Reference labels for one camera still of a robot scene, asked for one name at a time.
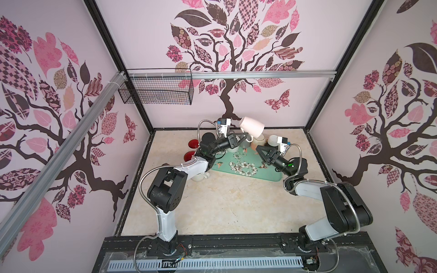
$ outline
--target beige marble surface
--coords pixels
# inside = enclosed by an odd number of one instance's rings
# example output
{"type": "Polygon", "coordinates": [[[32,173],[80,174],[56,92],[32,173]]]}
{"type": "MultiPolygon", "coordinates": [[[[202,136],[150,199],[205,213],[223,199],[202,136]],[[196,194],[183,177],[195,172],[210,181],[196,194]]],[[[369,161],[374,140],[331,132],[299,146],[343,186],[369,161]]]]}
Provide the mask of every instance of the beige marble surface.
{"type": "MultiPolygon", "coordinates": [[[[324,180],[323,173],[302,129],[266,129],[263,134],[287,137],[302,148],[308,161],[308,178],[324,180]]],[[[188,141],[196,131],[157,131],[143,170],[163,163],[180,164],[192,150],[188,141]]],[[[292,147],[285,158],[299,156],[292,147]]],[[[188,180],[182,201],[175,209],[179,234],[239,234],[298,232],[299,227],[325,216],[321,201],[294,196],[283,189],[282,181],[271,182],[252,177],[209,170],[209,179],[188,180]]],[[[156,173],[143,183],[147,193],[156,173]]],[[[152,235],[157,231],[155,211],[135,193],[121,235],[152,235]]]]}

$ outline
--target black wire mesh basket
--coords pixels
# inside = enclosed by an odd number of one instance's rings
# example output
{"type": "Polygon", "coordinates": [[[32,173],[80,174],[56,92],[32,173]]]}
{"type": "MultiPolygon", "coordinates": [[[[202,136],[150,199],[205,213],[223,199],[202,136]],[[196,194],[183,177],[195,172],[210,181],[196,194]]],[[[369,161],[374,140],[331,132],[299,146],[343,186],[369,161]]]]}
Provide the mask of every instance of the black wire mesh basket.
{"type": "Polygon", "coordinates": [[[139,100],[142,104],[191,105],[193,101],[191,69],[128,69],[128,77],[118,89],[125,104],[139,100]]]}

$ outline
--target pink butterfly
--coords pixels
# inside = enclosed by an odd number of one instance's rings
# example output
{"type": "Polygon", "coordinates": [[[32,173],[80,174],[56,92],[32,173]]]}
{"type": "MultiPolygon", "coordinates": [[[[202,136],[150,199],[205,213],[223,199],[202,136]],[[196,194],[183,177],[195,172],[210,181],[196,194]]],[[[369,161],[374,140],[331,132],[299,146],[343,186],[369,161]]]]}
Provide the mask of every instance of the pink butterfly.
{"type": "Polygon", "coordinates": [[[288,99],[289,95],[290,95],[290,89],[282,93],[279,100],[266,100],[265,103],[267,103],[267,105],[272,106],[272,109],[277,112],[277,110],[281,107],[281,105],[290,107],[290,105],[288,105],[290,103],[290,100],[288,99]]]}
{"type": "Polygon", "coordinates": [[[125,120],[126,120],[126,125],[128,126],[128,131],[125,134],[125,137],[123,138],[123,143],[130,141],[134,141],[135,140],[135,129],[137,127],[137,125],[135,125],[135,122],[131,121],[131,118],[128,117],[128,115],[125,114],[125,120]]]}

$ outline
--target white mug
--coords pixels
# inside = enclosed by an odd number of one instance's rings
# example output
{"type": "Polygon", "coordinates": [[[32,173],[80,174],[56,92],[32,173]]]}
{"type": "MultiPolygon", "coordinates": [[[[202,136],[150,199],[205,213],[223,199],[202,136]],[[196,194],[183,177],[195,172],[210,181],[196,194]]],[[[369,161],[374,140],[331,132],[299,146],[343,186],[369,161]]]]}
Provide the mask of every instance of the white mug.
{"type": "Polygon", "coordinates": [[[199,182],[199,181],[203,180],[204,178],[205,179],[209,178],[209,173],[208,172],[197,174],[197,175],[193,176],[191,179],[193,181],[199,182]]]}

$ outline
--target teal tray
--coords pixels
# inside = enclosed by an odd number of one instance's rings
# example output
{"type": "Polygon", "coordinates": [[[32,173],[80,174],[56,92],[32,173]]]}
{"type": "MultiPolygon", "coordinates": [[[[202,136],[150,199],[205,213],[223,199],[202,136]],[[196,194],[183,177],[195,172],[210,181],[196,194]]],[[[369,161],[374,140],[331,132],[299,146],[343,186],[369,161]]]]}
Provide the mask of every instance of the teal tray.
{"type": "MultiPolygon", "coordinates": [[[[215,157],[220,158],[224,152],[218,152],[215,157]]],[[[276,172],[273,166],[261,162],[261,157],[250,147],[239,148],[237,152],[226,152],[224,157],[215,161],[213,170],[250,176],[268,181],[280,181],[282,173],[276,172]]]]}

